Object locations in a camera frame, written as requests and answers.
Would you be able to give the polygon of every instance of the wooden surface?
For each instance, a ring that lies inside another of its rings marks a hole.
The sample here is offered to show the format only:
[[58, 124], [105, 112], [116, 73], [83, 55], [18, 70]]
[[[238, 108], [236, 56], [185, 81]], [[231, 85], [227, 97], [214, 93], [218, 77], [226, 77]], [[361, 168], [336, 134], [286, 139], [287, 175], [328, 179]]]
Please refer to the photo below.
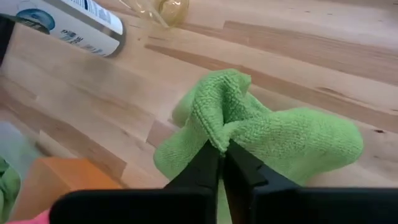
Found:
[[86, 159], [37, 159], [21, 186], [9, 221], [30, 220], [72, 191], [120, 188]]
[[126, 24], [117, 57], [17, 26], [1, 69], [0, 116], [47, 153], [87, 157], [129, 187], [161, 187], [152, 155], [177, 129], [172, 109], [210, 70], [237, 68], [272, 110], [307, 106], [358, 125], [360, 160], [310, 185], [398, 186], [398, 2], [191, 0], [171, 30], [98, 2]]

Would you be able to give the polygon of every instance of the orange object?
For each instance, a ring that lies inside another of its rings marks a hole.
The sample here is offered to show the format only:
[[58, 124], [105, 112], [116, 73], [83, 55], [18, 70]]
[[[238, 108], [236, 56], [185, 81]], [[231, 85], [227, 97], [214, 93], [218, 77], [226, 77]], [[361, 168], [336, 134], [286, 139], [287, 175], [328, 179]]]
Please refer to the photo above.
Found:
[[72, 191], [121, 188], [86, 159], [40, 158], [22, 183], [9, 221], [33, 219]]

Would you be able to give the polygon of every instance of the white aerosol can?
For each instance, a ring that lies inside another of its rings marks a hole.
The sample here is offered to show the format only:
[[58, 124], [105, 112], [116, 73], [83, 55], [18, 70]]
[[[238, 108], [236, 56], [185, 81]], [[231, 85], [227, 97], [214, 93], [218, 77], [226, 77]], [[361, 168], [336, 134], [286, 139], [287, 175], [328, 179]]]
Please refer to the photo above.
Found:
[[104, 57], [125, 41], [122, 21], [92, 0], [0, 0], [0, 16]]

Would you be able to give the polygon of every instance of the wooden table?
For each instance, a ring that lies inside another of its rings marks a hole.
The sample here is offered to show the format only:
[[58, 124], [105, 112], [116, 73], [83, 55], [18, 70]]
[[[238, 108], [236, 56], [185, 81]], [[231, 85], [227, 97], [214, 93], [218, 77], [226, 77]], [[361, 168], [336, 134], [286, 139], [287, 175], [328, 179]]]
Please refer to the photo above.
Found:
[[309, 185], [398, 186], [398, 2], [191, 0], [186, 23], [167, 31], [98, 2], [126, 24], [117, 57], [17, 26], [1, 68], [0, 118], [47, 153], [161, 187], [152, 155], [177, 129], [174, 106], [210, 70], [237, 68], [272, 110], [306, 106], [358, 125], [360, 160]]

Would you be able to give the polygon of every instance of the wood grain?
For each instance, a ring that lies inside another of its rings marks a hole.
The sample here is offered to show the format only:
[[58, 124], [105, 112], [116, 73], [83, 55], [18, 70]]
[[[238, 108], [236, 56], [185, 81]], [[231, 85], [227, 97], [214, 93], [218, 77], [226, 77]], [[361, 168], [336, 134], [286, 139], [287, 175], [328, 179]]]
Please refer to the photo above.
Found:
[[272, 110], [305, 106], [352, 120], [365, 151], [310, 185], [398, 185], [398, 6], [393, 0], [191, 0], [163, 30], [117, 0], [97, 0], [127, 42], [100, 58], [16, 26], [1, 67], [0, 118], [47, 154], [87, 157], [128, 187], [162, 187], [155, 148], [171, 112], [210, 70], [252, 76]]

